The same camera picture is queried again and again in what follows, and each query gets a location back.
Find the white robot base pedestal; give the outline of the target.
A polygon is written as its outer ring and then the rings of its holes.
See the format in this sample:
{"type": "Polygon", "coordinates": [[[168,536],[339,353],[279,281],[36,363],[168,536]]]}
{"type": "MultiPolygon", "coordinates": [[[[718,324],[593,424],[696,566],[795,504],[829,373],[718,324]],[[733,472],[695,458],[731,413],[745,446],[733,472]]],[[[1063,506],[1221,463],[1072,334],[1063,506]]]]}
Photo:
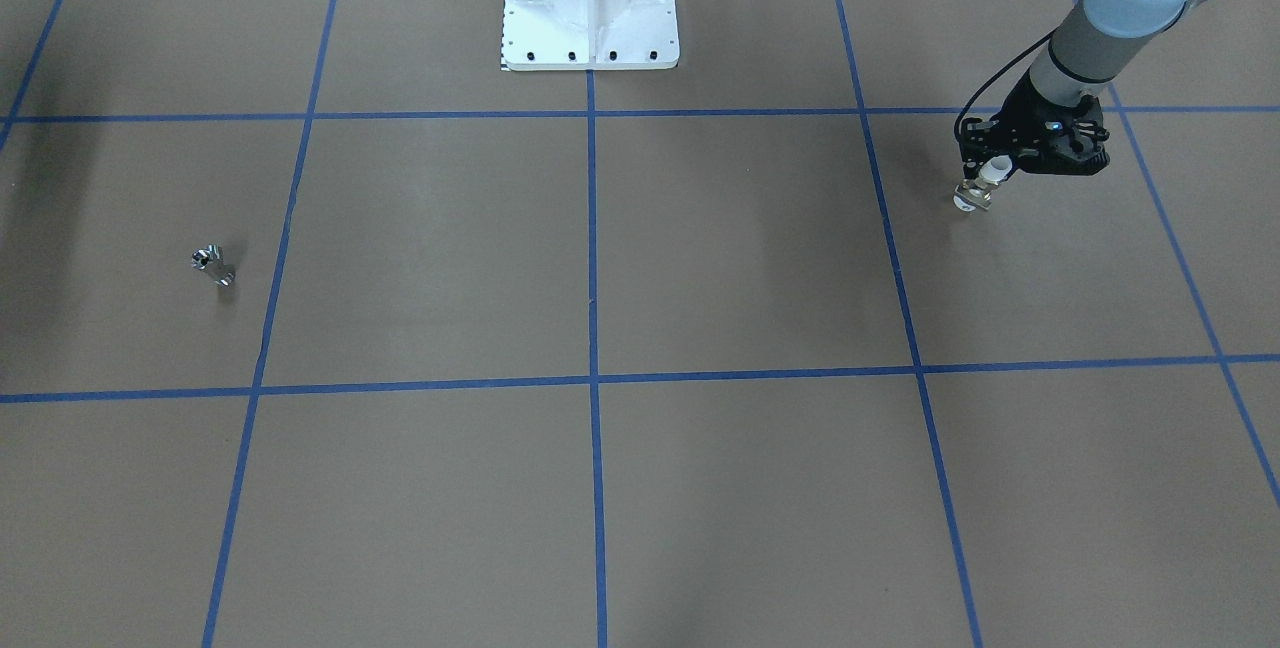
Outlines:
{"type": "Polygon", "coordinates": [[[677,0],[504,0],[504,70],[667,70],[678,65],[677,0]]]}

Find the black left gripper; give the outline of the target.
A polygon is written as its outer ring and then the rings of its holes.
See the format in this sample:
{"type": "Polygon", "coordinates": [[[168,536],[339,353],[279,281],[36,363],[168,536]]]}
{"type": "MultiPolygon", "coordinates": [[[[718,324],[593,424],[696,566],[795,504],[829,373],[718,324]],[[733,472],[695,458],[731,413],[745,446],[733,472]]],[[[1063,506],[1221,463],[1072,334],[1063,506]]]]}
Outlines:
{"type": "Polygon", "coordinates": [[[1093,95],[1073,106],[1055,104],[1024,73],[988,120],[964,118],[955,124],[964,177],[975,179],[980,166],[1005,156],[1012,169],[1029,174],[1093,177],[1110,165],[1105,117],[1093,95]]]}

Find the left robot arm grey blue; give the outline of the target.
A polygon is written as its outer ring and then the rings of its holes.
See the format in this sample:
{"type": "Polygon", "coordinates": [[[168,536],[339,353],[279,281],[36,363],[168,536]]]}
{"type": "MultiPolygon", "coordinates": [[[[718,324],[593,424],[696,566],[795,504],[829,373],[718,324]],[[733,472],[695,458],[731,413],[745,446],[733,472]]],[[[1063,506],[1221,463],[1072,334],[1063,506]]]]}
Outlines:
{"type": "Polygon", "coordinates": [[[1016,172],[1092,177],[1106,169],[1101,93],[1152,38],[1207,1],[1075,0],[1000,110],[957,120],[963,184],[997,186],[1016,172]]]}

